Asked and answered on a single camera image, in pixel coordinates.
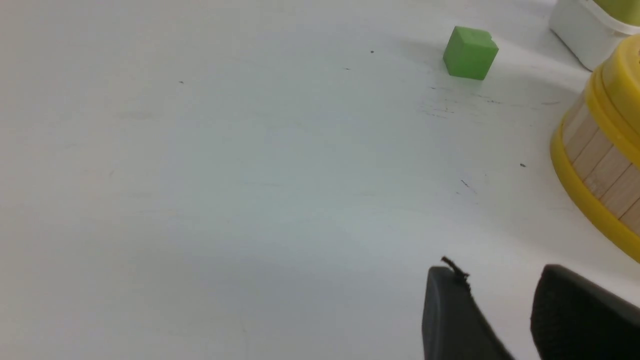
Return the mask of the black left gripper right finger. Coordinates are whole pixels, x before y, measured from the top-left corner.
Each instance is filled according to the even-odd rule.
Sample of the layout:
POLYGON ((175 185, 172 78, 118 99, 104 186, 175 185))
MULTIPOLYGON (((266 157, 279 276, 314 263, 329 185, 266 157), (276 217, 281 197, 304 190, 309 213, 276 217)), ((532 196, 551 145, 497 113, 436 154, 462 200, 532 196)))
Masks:
POLYGON ((637 360, 638 306, 562 265, 537 283, 530 332, 542 360, 637 360))

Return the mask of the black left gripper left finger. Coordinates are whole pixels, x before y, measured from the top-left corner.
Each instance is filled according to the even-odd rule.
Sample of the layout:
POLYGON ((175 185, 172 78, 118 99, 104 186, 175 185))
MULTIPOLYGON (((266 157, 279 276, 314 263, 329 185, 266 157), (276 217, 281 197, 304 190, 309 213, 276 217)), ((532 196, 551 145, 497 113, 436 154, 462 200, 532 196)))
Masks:
POLYGON ((469 274, 446 256, 429 268, 422 315, 426 360, 512 360, 474 300, 469 274))

